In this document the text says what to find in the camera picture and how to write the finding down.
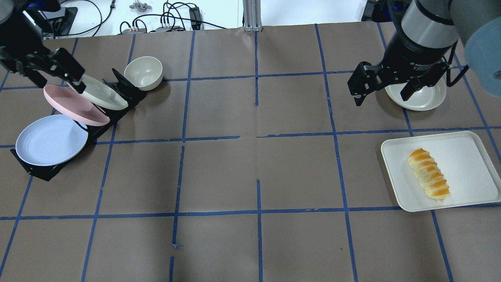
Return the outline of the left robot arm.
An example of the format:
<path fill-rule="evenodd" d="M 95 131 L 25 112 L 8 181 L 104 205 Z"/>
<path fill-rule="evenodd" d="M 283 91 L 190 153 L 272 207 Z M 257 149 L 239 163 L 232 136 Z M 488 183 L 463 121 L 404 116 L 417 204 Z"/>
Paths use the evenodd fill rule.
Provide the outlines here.
<path fill-rule="evenodd" d="M 84 68 L 64 48 L 51 51 L 43 45 L 43 39 L 31 21 L 23 14 L 34 0 L 1 1 L 1 66 L 8 72 L 27 77 L 34 85 L 44 88 L 48 80 L 43 71 L 58 77 L 77 93 L 82 94 L 86 85 L 82 82 Z"/>

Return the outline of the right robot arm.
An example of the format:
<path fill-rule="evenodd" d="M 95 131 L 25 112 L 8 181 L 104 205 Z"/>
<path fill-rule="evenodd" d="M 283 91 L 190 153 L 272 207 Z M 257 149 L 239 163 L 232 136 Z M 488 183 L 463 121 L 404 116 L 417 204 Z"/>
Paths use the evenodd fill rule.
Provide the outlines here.
<path fill-rule="evenodd" d="M 465 49 L 464 71 L 476 73 L 485 91 L 500 97 L 500 1 L 412 0 L 407 9 L 389 7 L 396 32 L 378 65 L 358 64 L 347 85 L 359 107 L 366 96 L 387 86 L 404 84 L 408 101 L 433 87 L 449 70 L 443 56 L 459 41 Z"/>

